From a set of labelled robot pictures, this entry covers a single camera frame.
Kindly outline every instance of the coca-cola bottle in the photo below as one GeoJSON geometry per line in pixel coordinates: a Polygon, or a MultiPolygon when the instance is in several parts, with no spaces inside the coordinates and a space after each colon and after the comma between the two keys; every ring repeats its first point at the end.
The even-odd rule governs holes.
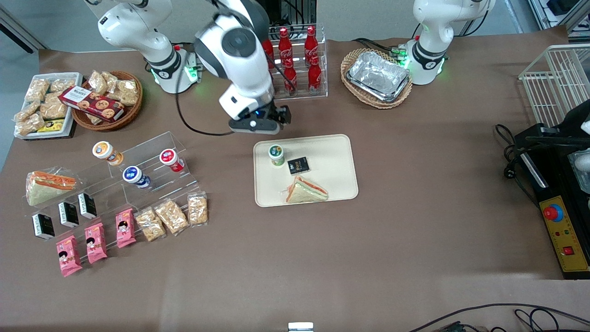
{"type": "Polygon", "coordinates": [[[307,72],[309,78],[308,89],[312,95],[318,95],[322,89],[322,69],[320,68],[320,58],[314,56],[310,59],[310,67],[307,72]]]}
{"type": "Polygon", "coordinates": [[[263,48],[264,52],[266,53],[266,55],[268,55],[268,58],[270,58],[270,60],[268,58],[266,58],[266,62],[268,62],[268,69],[273,69],[274,68],[273,43],[271,43],[270,40],[267,39],[262,42],[262,48],[263,48]]]}
{"type": "Polygon", "coordinates": [[[316,27],[307,27],[307,39],[305,39],[305,65],[309,67],[312,57],[317,57],[316,27]]]}
{"type": "Polygon", "coordinates": [[[289,40],[289,31],[287,30],[287,28],[282,27],[281,30],[279,30],[278,34],[281,38],[278,42],[278,50],[281,56],[281,63],[283,63],[284,65],[285,59],[290,58],[291,60],[293,60],[293,46],[291,45],[291,41],[289,40]]]}
{"type": "Polygon", "coordinates": [[[293,58],[289,57],[286,58],[283,62],[283,68],[285,76],[291,81],[293,86],[289,84],[289,81],[285,81],[285,91],[289,95],[289,97],[293,97],[297,95],[297,72],[293,68],[293,58]]]}

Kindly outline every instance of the brown table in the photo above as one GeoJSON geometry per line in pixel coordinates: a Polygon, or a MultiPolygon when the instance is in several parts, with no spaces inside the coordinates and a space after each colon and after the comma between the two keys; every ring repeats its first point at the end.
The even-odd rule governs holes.
{"type": "MultiPolygon", "coordinates": [[[[503,144],[493,135],[496,123],[515,133],[532,124],[517,75],[547,46],[566,42],[561,28],[456,38],[443,73],[414,86],[394,110],[372,109],[344,88],[340,61],[359,45],[330,42],[328,98],[289,102],[293,124],[275,137],[223,138],[186,129],[173,97],[143,70],[137,52],[42,51],[43,73],[134,73],[146,90],[144,107],[117,132],[78,129],[73,139],[14,141],[0,175],[1,326],[284,331],[289,321],[313,321],[317,331],[407,331],[489,302],[589,316],[589,282],[561,280],[538,211],[502,177],[503,144]],[[63,278],[53,242],[34,238],[20,212],[27,172],[54,165],[81,170],[97,162],[90,153],[96,141],[126,149],[168,130],[186,145],[189,167],[209,193],[210,224],[113,250],[113,258],[63,278]],[[358,197],[258,207],[253,145],[326,134],[350,137],[358,197]]],[[[227,86],[206,73],[203,84],[181,96],[187,120],[227,130],[217,102],[227,86]]],[[[517,326],[509,308],[456,318],[517,326]]],[[[562,320],[565,327],[579,328],[562,320]]]]}

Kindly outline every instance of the sandwich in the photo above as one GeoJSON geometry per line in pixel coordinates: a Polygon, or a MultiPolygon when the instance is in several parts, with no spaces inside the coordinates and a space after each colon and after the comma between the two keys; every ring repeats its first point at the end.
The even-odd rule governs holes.
{"type": "Polygon", "coordinates": [[[293,184],[289,186],[287,203],[309,203],[327,199],[328,192],[324,188],[302,176],[296,176],[293,184]]]}
{"type": "Polygon", "coordinates": [[[41,204],[76,188],[76,179],[35,171],[27,177],[27,202],[30,206],[41,204]]]}

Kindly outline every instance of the yellow control panel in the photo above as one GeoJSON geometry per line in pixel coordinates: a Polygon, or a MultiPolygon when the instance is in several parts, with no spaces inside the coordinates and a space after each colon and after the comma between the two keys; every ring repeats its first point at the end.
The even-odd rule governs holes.
{"type": "Polygon", "coordinates": [[[539,203],[553,247],[564,272],[590,271],[561,196],[539,203]]]}

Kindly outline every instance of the white tray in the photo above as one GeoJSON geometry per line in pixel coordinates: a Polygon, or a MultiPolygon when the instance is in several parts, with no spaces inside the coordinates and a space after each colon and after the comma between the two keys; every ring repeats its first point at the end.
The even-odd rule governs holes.
{"type": "Polygon", "coordinates": [[[287,161],[307,157],[311,171],[302,173],[328,192],[327,201],[351,200],[359,193],[355,162],[348,136],[328,135],[258,142],[254,146],[254,197],[261,207],[287,204],[287,187],[293,182],[287,161]],[[276,167],[270,162],[268,149],[283,147],[285,163],[276,167]]]}
{"type": "MultiPolygon", "coordinates": [[[[82,85],[82,74],[80,73],[75,73],[75,72],[71,72],[71,73],[51,73],[51,74],[39,74],[39,75],[35,75],[33,76],[33,78],[31,80],[38,80],[38,79],[48,79],[50,82],[53,82],[55,80],[58,79],[73,79],[76,81],[76,85],[81,86],[82,85]]],[[[28,102],[24,102],[22,104],[22,108],[25,108],[26,105],[28,105],[30,103],[28,102]]],[[[64,125],[61,128],[60,131],[54,131],[54,132],[32,132],[30,134],[28,134],[27,136],[21,136],[18,134],[15,134],[16,138],[20,138],[20,139],[41,139],[41,138],[60,138],[60,137],[66,137],[70,135],[70,131],[72,129],[72,124],[74,123],[74,117],[72,116],[72,108],[68,106],[67,111],[65,112],[65,118],[64,118],[64,125]]]]}

